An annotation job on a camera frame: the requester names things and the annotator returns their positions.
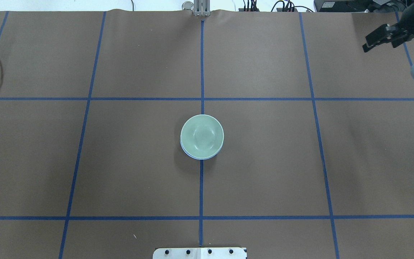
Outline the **blue bowl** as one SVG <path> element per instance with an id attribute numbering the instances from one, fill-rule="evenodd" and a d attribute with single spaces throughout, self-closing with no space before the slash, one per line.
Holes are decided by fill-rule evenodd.
<path id="1" fill-rule="evenodd" d="M 189 157 L 197 160 L 207 160 L 213 158 L 222 150 L 225 140 L 180 139 L 179 142 L 183 152 Z"/>

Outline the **green bowl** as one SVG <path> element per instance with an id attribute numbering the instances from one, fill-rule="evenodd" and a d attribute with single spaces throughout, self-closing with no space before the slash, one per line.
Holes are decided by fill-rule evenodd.
<path id="1" fill-rule="evenodd" d="M 225 139 L 225 132 L 216 118 L 207 114 L 199 114 L 184 123 L 180 131 L 180 139 Z"/>

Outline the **aluminium frame post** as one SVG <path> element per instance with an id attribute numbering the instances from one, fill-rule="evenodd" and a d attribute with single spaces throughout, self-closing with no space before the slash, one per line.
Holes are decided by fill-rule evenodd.
<path id="1" fill-rule="evenodd" d="M 196 17 L 210 16 L 210 0 L 193 0 L 193 15 Z"/>

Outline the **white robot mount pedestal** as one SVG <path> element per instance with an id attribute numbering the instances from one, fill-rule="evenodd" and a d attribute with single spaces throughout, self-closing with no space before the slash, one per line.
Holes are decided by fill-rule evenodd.
<path id="1" fill-rule="evenodd" d="M 241 247 L 181 247 L 159 248 L 153 259 L 247 259 L 247 249 Z"/>

